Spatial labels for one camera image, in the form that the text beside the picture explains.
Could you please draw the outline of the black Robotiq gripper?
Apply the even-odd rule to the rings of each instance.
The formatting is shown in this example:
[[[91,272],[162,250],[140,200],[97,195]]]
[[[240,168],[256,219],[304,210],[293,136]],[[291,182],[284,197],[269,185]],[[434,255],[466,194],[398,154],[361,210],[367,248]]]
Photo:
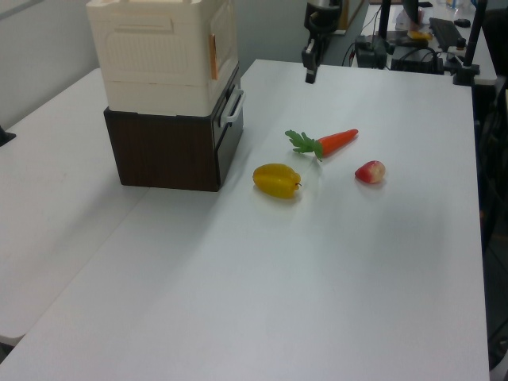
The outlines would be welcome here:
[[[306,70],[306,83],[314,84],[317,69],[320,66],[328,45],[327,36],[309,37],[302,50],[302,63]]]

